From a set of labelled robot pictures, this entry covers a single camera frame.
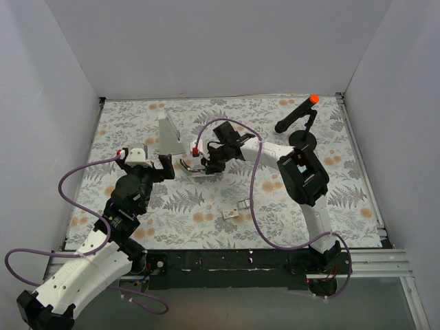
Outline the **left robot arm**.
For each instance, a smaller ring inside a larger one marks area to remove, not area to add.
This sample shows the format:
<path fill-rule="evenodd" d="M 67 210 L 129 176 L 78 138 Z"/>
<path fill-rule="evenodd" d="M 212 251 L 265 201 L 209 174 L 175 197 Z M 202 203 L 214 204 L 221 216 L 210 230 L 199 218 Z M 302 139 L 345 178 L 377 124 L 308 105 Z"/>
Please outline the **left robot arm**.
<path fill-rule="evenodd" d="M 143 149 L 118 151 L 113 157 L 125 174 L 115 183 L 102 214 L 82 245 L 65 255 L 67 262 L 35 290 L 23 291 L 16 302 L 31 329 L 72 329 L 83 309 L 125 274 L 141 274 L 147 251 L 131 238 L 146 214 L 153 184 L 174 179 L 171 155 L 160 155 L 161 168 Z"/>

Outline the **white staple box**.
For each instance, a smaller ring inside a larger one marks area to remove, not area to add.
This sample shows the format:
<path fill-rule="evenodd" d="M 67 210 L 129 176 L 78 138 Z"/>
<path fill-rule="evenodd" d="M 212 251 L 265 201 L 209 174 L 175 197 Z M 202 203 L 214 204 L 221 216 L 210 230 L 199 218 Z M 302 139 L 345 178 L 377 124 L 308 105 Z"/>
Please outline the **white staple box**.
<path fill-rule="evenodd" d="M 224 219 L 231 219 L 239 216 L 239 211 L 237 208 L 233 208 L 230 210 L 223 210 L 222 215 Z"/>

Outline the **staple strips tray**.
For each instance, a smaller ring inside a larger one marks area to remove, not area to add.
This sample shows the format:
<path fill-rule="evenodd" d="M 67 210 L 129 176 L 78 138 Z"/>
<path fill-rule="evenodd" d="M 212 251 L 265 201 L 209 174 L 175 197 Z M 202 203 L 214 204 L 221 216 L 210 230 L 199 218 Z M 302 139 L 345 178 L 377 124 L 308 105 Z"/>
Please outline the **staple strips tray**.
<path fill-rule="evenodd" d="M 250 200 L 249 199 L 243 199 L 238 202 L 239 209 L 247 209 L 249 207 L 250 207 Z"/>

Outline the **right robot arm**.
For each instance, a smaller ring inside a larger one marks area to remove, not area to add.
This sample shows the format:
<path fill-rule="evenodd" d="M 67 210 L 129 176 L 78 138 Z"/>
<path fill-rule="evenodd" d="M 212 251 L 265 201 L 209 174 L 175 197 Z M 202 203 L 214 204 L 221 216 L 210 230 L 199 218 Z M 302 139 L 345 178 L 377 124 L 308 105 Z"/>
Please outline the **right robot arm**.
<path fill-rule="evenodd" d="M 309 145 L 283 146 L 263 140 L 254 129 L 239 134 L 233 128 L 234 120 L 219 118 L 214 129 L 216 140 L 195 140 L 192 155 L 201 158 L 207 175 L 221 173 L 230 160 L 253 162 L 249 199 L 253 200 L 255 177 L 259 165 L 279 171 L 289 197 L 302 210 L 309 240 L 301 245 L 287 247 L 288 252 L 309 250 L 312 267 L 319 273 L 329 272 L 335 265 L 343 245 L 332 230 L 327 210 L 329 175 Z"/>

